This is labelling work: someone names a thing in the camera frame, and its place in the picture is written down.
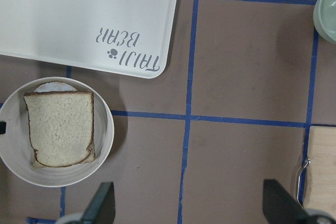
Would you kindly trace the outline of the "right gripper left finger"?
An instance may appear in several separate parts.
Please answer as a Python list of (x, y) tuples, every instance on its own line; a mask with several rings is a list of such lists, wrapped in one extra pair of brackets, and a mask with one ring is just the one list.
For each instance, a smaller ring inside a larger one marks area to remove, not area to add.
[(115, 219), (113, 182), (101, 183), (81, 217), (81, 223), (113, 223)]

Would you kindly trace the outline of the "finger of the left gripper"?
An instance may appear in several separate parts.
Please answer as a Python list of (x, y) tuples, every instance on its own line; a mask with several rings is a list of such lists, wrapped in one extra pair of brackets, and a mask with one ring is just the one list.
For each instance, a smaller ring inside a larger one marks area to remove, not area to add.
[(6, 122), (0, 121), (0, 134), (6, 133)]

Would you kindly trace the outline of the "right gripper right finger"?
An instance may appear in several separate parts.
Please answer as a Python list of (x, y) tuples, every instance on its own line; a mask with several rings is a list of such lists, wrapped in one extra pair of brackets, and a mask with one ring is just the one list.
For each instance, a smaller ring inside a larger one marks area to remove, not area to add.
[(314, 223), (313, 216), (309, 216), (275, 179), (264, 180), (262, 203), (268, 223)]

